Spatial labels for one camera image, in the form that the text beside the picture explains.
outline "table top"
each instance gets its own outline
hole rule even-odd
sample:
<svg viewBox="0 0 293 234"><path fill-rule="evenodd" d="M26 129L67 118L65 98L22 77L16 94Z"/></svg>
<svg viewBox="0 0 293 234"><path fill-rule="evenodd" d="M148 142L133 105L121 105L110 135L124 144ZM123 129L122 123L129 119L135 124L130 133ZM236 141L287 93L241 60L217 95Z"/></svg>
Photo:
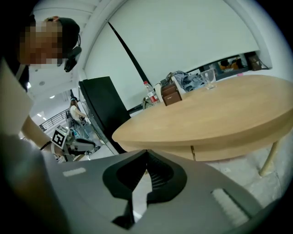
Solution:
<svg viewBox="0 0 293 234"><path fill-rule="evenodd" d="M237 137L293 113L293 83L265 75L245 75L186 93L170 106L160 103L121 125L118 143L179 146Z"/></svg>

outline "person's arm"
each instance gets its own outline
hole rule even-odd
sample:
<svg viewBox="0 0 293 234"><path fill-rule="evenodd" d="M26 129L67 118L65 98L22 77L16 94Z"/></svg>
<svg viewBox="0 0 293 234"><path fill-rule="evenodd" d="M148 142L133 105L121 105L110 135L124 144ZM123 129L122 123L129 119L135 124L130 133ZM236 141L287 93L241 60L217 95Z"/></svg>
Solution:
<svg viewBox="0 0 293 234"><path fill-rule="evenodd" d="M75 111L77 114L79 114L80 116L84 117L84 118L86 118L86 117L87 117L87 115L86 115L86 114L84 114L84 113L80 112L80 111L79 111L79 109L77 109L77 108L76 108L74 111Z"/></svg>
<svg viewBox="0 0 293 234"><path fill-rule="evenodd" d="M27 117L22 126L22 133L26 138L32 140L39 148L43 147L51 140L51 138L30 118L30 116ZM51 144L45 147L44 150L51 152ZM55 153L63 155L62 150L59 147L55 147Z"/></svg>

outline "table leg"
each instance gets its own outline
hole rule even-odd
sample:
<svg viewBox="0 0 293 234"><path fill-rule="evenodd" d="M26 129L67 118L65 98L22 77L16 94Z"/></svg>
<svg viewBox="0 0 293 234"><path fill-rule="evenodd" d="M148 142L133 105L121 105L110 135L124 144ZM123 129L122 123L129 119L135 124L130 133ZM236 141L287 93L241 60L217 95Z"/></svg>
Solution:
<svg viewBox="0 0 293 234"><path fill-rule="evenodd" d="M280 147L280 141L281 140L278 140L272 145L269 156L267 157L265 164L262 166L262 168L259 172L260 176L263 176L266 173L267 169L269 168L270 164L272 163L273 159L275 158L275 156L278 152L278 149Z"/></svg>

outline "plastic bottle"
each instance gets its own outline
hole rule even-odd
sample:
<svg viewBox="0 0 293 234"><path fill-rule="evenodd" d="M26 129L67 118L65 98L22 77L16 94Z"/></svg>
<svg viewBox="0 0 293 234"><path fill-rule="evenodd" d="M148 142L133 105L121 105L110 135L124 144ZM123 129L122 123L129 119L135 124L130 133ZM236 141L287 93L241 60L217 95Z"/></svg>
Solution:
<svg viewBox="0 0 293 234"><path fill-rule="evenodd" d="M147 96L151 99L152 104L156 105L157 103L159 103L160 101L157 97L155 90L152 88L152 86L147 81L144 81L143 84L145 85L147 89Z"/></svg>

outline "brown leather box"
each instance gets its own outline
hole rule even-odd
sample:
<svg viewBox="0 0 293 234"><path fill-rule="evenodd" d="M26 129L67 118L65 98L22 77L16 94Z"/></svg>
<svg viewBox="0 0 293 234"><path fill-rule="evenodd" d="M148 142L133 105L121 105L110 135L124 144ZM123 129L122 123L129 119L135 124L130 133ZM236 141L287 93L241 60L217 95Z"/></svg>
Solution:
<svg viewBox="0 0 293 234"><path fill-rule="evenodd" d="M161 88L162 99L166 106L181 101L181 95L175 83Z"/></svg>

